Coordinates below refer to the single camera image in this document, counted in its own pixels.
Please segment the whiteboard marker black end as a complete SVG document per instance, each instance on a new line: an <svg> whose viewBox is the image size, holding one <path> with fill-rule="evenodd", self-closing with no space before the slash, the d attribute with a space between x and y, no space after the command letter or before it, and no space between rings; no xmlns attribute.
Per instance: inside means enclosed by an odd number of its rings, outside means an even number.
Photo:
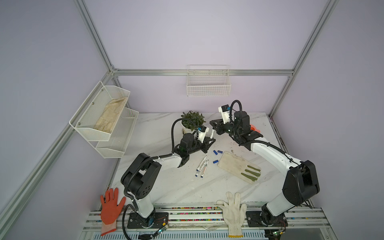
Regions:
<svg viewBox="0 0 384 240"><path fill-rule="evenodd" d="M210 135L210 139L213 139L214 133L215 133L215 130L212 129L212 131L211 131L211 135Z"/></svg>

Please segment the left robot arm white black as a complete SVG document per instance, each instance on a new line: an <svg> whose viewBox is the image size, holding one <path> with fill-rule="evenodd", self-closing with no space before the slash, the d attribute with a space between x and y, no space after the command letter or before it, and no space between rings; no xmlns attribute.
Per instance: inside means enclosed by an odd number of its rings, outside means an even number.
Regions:
<svg viewBox="0 0 384 240"><path fill-rule="evenodd" d="M183 167L191 154L198 151L207 153L215 142L216 139L202 133L198 136L188 133L183 135L179 144L172 144L170 154L154 157L145 153L137 155L121 177L124 195L132 200L135 212L145 220L152 218L155 208L149 194L160 171Z"/></svg>

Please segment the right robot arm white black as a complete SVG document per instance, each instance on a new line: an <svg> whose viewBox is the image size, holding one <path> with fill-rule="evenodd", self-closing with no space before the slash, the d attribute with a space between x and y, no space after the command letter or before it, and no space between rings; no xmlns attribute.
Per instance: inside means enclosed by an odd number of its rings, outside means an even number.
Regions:
<svg viewBox="0 0 384 240"><path fill-rule="evenodd" d="M230 117L231 113L223 112L221 119L210 121L217 134L229 134L239 146L267 160L285 177L279 195L262 207L261 222L271 226L284 212L305 203L320 192L316 167L311 161L300 161L271 144L251 127L246 112L237 111L233 117Z"/></svg>

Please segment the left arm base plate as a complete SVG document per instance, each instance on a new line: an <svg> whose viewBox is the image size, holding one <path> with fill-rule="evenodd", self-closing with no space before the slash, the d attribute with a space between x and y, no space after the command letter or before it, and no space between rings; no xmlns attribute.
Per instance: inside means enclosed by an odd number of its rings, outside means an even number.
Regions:
<svg viewBox="0 0 384 240"><path fill-rule="evenodd" d="M136 212L130 213L126 227L128 229L159 229L169 221L169 213L152 213L143 218Z"/></svg>

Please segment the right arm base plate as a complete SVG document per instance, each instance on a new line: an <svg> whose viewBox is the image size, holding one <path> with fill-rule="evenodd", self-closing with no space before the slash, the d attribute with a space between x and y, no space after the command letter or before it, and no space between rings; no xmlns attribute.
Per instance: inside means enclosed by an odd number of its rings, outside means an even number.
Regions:
<svg viewBox="0 0 384 240"><path fill-rule="evenodd" d="M249 227L286 227L288 225L286 216L270 215L263 211L246 211L246 220Z"/></svg>

